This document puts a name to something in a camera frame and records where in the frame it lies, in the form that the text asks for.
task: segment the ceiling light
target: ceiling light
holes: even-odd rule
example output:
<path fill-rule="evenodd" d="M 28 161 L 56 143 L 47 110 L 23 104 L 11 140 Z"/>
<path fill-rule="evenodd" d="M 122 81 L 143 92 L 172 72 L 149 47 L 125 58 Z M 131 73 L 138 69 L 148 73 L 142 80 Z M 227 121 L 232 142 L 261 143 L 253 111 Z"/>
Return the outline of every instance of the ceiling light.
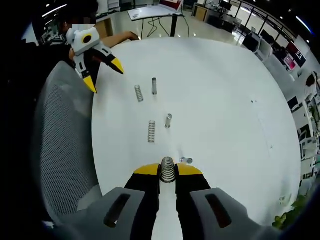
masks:
<path fill-rule="evenodd" d="M 62 6 L 60 6 L 60 7 L 57 7 L 56 9 L 53 9 L 53 10 L 47 12 L 45 15 L 42 15 L 42 17 L 44 18 L 45 16 L 47 16 L 47 15 L 49 15 L 49 14 L 52 14 L 53 12 L 55 12 L 55 11 L 57 11 L 57 10 L 59 10 L 59 9 L 64 8 L 65 6 L 67 6 L 67 4 L 62 5 Z"/>
<path fill-rule="evenodd" d="M 52 21 L 53 21 L 53 19 L 51 19 L 50 21 L 48 21 L 45 25 L 47 25 L 47 24 L 51 23 Z"/>
<path fill-rule="evenodd" d="M 306 29 L 308 29 L 308 31 L 309 31 L 311 34 L 314 34 L 314 33 L 311 31 L 311 29 L 307 26 L 307 24 L 305 24 L 304 21 L 302 21 L 302 20 L 300 19 L 300 17 L 295 16 L 295 18 L 296 18 Z"/>

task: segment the gray gripper base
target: gray gripper base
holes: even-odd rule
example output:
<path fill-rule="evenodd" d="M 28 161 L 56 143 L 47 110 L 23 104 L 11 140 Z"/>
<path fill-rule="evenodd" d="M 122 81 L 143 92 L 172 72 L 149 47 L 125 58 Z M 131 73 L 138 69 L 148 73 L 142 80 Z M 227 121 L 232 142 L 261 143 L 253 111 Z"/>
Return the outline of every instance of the gray gripper base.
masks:
<path fill-rule="evenodd" d="M 104 224 L 104 220 L 121 195 L 129 195 L 115 227 Z M 77 240 L 130 240 L 134 220 L 144 198 L 143 191 L 116 187 L 88 209 L 74 215 L 72 223 L 57 229 L 60 237 Z"/>
<path fill-rule="evenodd" d="M 205 240 L 275 240 L 279 237 L 279 230 L 272 226 L 261 226 L 251 220 L 247 209 L 219 188 L 193 191 L 190 194 L 200 215 Z M 218 223 L 215 215 L 217 210 L 209 200 L 212 197 L 223 206 L 225 211 L 220 211 L 218 215 L 221 216 L 223 212 L 227 214 L 228 226 L 221 227 L 221 223 Z"/>

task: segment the metal cylinder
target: metal cylinder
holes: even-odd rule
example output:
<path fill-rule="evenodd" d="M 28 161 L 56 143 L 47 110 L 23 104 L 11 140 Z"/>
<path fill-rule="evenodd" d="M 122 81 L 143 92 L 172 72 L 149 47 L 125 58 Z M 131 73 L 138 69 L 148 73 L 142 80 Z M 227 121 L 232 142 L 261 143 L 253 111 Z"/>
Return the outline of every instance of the metal cylinder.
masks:
<path fill-rule="evenodd" d="M 154 77 L 152 78 L 152 94 L 157 95 L 157 79 Z"/>
<path fill-rule="evenodd" d="M 186 157 L 180 158 L 180 163 L 182 164 L 192 164 L 193 161 L 194 160 L 192 158 L 186 158 Z"/>
<path fill-rule="evenodd" d="M 168 129 L 171 127 L 172 115 L 169 113 L 165 120 L 165 127 Z"/>

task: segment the table leg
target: table leg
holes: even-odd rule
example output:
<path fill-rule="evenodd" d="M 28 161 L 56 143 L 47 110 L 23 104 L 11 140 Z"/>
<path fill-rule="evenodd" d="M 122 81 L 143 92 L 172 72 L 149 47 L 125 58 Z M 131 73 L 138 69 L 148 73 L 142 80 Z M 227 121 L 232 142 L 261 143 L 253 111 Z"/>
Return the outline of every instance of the table leg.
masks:
<path fill-rule="evenodd" d="M 174 37 L 175 34 L 176 34 L 177 21 L 178 21 L 178 16 L 177 15 L 173 15 L 170 37 Z"/>

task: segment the person's arm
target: person's arm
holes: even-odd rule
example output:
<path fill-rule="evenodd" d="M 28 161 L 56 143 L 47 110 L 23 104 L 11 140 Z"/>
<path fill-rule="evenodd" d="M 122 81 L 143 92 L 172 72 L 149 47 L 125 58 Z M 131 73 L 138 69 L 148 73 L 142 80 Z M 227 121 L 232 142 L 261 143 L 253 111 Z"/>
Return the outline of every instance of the person's arm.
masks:
<path fill-rule="evenodd" d="M 139 40 L 138 36 L 131 31 L 125 31 L 113 36 L 108 36 L 102 39 L 104 45 L 109 48 L 113 48 L 114 46 L 123 43 L 126 40 L 136 41 Z"/>

